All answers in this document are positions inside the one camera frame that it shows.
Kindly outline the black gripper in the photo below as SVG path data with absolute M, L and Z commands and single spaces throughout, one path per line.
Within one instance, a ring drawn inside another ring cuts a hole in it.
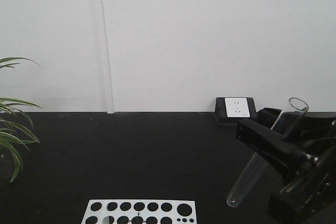
M 280 120 L 279 133 L 270 128 L 281 110 L 264 108 L 257 122 L 243 119 L 236 137 L 261 156 L 282 179 L 292 179 L 270 196 L 268 214 L 276 220 L 308 220 L 335 201 L 335 112 L 307 112 Z M 289 140 L 285 134 L 290 130 Z M 309 161 L 302 146 L 315 140 L 322 153 Z

